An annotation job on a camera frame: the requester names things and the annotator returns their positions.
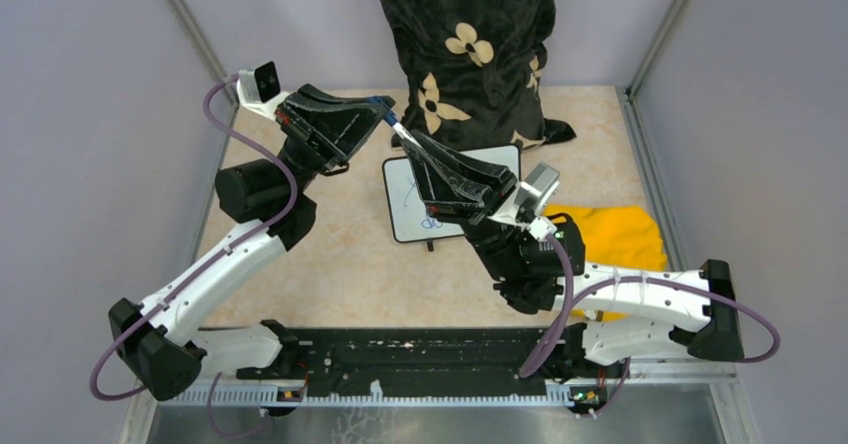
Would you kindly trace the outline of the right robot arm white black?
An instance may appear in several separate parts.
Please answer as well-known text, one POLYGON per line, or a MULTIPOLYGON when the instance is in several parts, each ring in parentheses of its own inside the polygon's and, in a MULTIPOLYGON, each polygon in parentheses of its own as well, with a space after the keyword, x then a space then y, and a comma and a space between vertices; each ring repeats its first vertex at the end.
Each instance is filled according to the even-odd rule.
POLYGON ((681 348, 692 357, 743 362, 739 303, 727 263, 663 273, 593 263, 577 222, 548 216, 559 174, 508 167, 395 127, 429 217, 460 227, 495 288, 515 310, 555 319, 520 368, 539 370, 559 343, 576 376, 641 354, 681 348))

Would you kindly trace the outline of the white marker pen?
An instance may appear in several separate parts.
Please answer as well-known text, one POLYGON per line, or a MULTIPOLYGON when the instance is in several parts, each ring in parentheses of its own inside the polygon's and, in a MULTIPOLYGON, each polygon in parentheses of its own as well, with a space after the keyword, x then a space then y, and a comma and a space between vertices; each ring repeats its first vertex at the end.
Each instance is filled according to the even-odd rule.
POLYGON ((400 122, 390 125, 392 137, 390 138, 390 147, 393 149, 417 149, 420 147, 419 142, 400 122))

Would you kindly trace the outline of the white whiteboard black frame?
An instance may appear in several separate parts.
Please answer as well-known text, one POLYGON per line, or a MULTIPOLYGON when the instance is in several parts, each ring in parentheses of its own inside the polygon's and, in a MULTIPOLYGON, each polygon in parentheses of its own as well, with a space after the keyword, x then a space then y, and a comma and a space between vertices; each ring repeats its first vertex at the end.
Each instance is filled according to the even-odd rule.
MULTIPOLYGON (((507 166, 521 176, 521 150, 514 144, 462 151, 474 159, 507 166)), ((406 157, 395 157, 382 163, 387 204, 393 238, 405 244, 460 237, 460 226, 431 218, 420 199, 412 168, 406 157)))

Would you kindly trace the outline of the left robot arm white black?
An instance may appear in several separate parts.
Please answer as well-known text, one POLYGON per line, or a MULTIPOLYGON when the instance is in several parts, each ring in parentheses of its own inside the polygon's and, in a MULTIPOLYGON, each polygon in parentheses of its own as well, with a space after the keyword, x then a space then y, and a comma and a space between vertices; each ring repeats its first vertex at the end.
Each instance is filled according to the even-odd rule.
POLYGON ((140 390, 168 401, 197 380, 244 374, 253 379, 300 376, 298 341, 282 324, 207 329, 206 317, 266 265, 288 254, 313 228, 316 203, 306 195, 318 176, 345 173, 382 122, 396 123, 386 95, 342 98, 312 85, 294 92, 231 76, 239 105, 279 124, 278 154, 220 170, 215 190, 234 227, 177 278, 140 302, 109 310, 110 353, 133 372, 140 390))

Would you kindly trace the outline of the blue marker cap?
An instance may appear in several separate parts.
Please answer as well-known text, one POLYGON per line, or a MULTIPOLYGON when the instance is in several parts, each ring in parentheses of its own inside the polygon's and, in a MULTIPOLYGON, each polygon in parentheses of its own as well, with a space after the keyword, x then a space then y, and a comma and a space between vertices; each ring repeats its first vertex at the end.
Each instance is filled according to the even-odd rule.
POLYGON ((387 99, 384 96, 373 96, 370 97, 368 101, 380 108, 382 119, 388 126, 394 127, 399 123, 397 115, 392 110, 393 101, 391 99, 387 99))

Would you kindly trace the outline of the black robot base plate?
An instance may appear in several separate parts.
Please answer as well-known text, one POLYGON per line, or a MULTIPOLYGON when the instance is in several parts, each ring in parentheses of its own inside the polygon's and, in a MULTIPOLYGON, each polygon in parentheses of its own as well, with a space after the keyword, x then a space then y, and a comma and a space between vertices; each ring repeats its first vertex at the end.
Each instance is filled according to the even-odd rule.
POLYGON ((618 378, 624 366, 602 367, 562 343, 531 376, 518 371, 542 336, 524 328, 286 328, 283 350, 265 368, 241 365, 239 380, 307 380, 306 394, 363 397, 378 382, 391 398, 540 396, 549 381, 618 378))

